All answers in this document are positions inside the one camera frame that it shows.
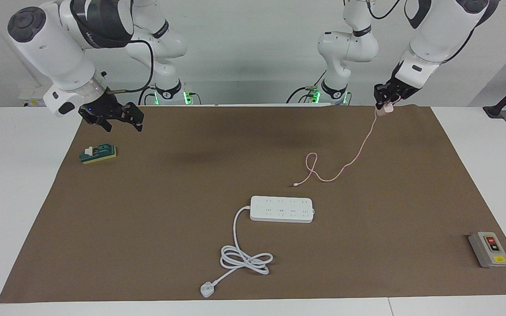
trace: white plug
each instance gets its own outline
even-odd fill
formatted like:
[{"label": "white plug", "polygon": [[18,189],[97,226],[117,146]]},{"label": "white plug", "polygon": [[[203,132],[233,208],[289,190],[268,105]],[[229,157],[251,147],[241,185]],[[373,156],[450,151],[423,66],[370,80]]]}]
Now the white plug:
[{"label": "white plug", "polygon": [[212,282],[206,282],[200,287],[200,294],[204,296],[204,298],[209,298],[214,293],[214,285]]}]

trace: power outlet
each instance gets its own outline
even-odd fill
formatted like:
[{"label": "power outlet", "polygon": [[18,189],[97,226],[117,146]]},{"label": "power outlet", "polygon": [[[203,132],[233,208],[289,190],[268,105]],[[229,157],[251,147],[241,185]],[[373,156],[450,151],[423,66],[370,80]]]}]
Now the power outlet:
[{"label": "power outlet", "polygon": [[309,198],[253,196],[251,220],[261,222],[311,223],[314,209]]}]

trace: brown mat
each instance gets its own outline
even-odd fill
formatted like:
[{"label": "brown mat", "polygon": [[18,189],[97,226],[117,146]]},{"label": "brown mat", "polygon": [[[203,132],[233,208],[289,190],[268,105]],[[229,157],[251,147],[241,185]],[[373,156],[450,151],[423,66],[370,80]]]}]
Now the brown mat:
[{"label": "brown mat", "polygon": [[[235,212],[253,195],[308,197],[311,224],[238,221],[267,276],[242,269],[210,299],[506,294],[506,268],[480,268],[467,234],[506,238],[429,108],[144,108],[144,132],[81,124],[0,302],[202,299],[227,270]],[[88,146],[119,156],[83,165]]]}]

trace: white power adapter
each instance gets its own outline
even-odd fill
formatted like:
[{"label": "white power adapter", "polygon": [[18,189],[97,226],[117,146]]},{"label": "white power adapter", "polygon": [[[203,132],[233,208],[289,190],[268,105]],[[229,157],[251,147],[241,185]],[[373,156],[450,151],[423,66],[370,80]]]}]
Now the white power adapter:
[{"label": "white power adapter", "polygon": [[204,298],[209,298],[214,293],[214,287],[239,268],[248,268],[259,274],[269,274],[267,264],[273,261],[272,254],[264,252],[249,256],[239,248],[237,243],[235,225],[239,214],[244,210],[250,210],[252,220],[265,222],[311,223],[314,218],[314,210],[309,198],[253,196],[251,206],[241,208],[233,218],[233,242],[235,245],[221,248],[220,264],[229,271],[214,282],[205,282],[200,287],[200,293]]}]

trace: white table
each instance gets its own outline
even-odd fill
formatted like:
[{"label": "white table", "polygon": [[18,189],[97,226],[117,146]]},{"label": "white table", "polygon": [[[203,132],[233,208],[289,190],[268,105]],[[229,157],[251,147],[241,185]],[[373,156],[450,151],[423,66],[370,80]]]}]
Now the white table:
[{"label": "white table", "polygon": [[[481,108],[433,110],[506,234],[506,123]],[[45,108],[0,108],[0,292],[79,122],[77,115],[55,118]],[[506,315],[506,296],[0,304],[0,316],[49,314],[484,316]]]}]

